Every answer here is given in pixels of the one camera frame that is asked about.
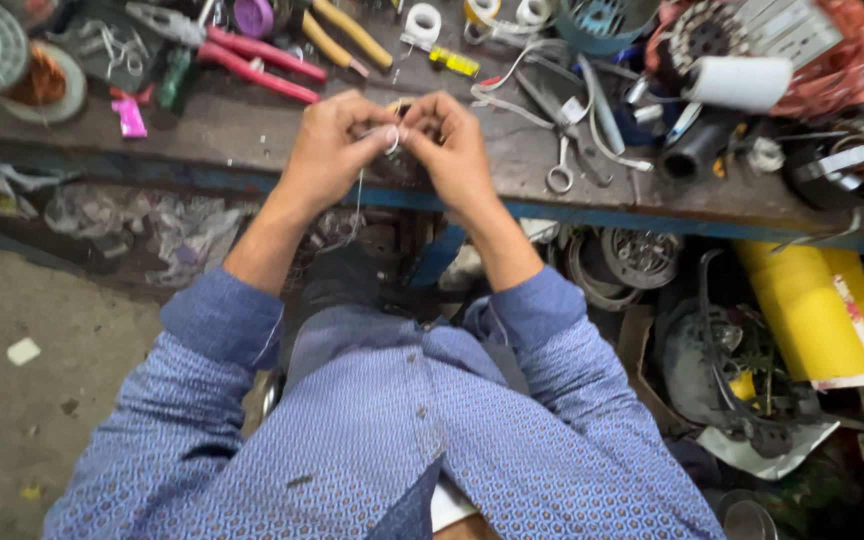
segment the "shirt cuff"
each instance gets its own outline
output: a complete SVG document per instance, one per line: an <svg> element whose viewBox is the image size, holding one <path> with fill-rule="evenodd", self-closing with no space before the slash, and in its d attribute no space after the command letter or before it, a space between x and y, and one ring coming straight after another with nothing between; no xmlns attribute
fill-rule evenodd
<svg viewBox="0 0 864 540"><path fill-rule="evenodd" d="M178 291L162 307L165 330L214 362L270 369L283 332L282 301L219 267Z"/></svg>
<svg viewBox="0 0 864 540"><path fill-rule="evenodd" d="M586 316L586 297L549 266L489 299L513 348L538 347Z"/></svg>

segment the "right hand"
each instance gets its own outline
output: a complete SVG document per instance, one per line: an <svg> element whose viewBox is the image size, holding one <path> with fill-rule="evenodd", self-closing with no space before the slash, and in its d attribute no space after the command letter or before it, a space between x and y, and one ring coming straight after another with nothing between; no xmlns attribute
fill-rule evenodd
<svg viewBox="0 0 864 540"><path fill-rule="evenodd" d="M425 165L438 198L460 221L482 204L498 202L479 120L449 93L427 94L412 104L399 133L399 143ZM441 146L428 133L440 135Z"/></svg>

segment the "purple spool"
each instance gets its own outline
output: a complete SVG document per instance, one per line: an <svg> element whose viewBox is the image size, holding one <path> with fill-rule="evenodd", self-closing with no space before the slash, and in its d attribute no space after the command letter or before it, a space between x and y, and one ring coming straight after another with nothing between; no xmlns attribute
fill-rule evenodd
<svg viewBox="0 0 864 540"><path fill-rule="evenodd" d="M272 32L275 16L268 0L235 0L232 11L235 24L249 38L261 40Z"/></svg>

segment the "person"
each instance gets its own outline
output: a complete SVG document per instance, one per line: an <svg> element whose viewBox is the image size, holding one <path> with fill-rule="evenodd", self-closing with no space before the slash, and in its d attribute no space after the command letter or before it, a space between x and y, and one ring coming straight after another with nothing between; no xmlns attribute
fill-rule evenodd
<svg viewBox="0 0 864 540"><path fill-rule="evenodd" d="M377 285L336 274L349 264L328 265L303 292L318 309L281 402L243 440L242 400L278 361L277 297L303 234L396 140L428 169L492 294L462 327L420 325L363 300ZM354 91L308 107L222 268L161 321L45 537L432 538L434 524L437 540L724 537L581 291L498 199L478 121L447 93L401 118ZM482 342L510 346L530 395Z"/></svg>

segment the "red plastic bag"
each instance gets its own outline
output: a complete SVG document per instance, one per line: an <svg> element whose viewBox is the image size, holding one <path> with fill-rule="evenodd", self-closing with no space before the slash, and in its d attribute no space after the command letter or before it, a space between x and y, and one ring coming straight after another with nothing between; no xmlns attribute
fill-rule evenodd
<svg viewBox="0 0 864 540"><path fill-rule="evenodd" d="M835 23L842 41L795 72L785 95L769 111L772 117L816 117L864 103L864 4L861 0L814 1ZM646 46L646 71L658 70L659 35L689 5L662 3L658 29Z"/></svg>

